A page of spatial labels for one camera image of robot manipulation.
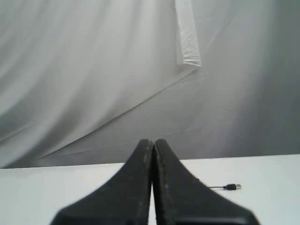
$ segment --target white tabletop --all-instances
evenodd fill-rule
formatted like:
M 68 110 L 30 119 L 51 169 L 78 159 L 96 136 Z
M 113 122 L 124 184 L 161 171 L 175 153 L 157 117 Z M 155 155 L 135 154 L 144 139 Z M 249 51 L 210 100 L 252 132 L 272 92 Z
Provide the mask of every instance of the white tabletop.
M 219 194 L 251 209 L 262 225 L 300 221 L 300 155 L 182 160 L 208 186 L 239 183 Z M 47 225 L 56 212 L 91 193 L 122 166 L 0 169 L 0 224 Z M 153 195 L 149 224 L 155 225 Z

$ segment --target white table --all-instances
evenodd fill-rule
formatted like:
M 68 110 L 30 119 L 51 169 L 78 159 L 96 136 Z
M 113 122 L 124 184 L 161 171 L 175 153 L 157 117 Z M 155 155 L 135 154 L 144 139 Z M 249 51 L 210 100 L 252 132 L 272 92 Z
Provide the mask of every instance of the white table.
M 240 183 L 242 190 L 218 193 L 253 210 L 262 225 L 300 223 L 300 155 L 182 162 L 206 185 Z M 60 208 L 103 185 L 122 165 L 0 169 L 0 224 L 47 225 Z M 156 224 L 153 196 L 149 223 Z

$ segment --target white backdrop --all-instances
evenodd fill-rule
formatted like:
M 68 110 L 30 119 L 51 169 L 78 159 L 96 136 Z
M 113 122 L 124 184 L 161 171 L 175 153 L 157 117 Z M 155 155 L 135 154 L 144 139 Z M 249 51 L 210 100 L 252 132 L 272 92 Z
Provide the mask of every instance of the white backdrop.
M 48 155 L 200 66 L 189 0 L 0 4 L 0 166 Z
M 300 1 L 193 0 L 192 8 L 200 70 L 78 141 L 12 166 L 122 162 L 140 138 L 158 137 L 180 158 L 300 153 Z

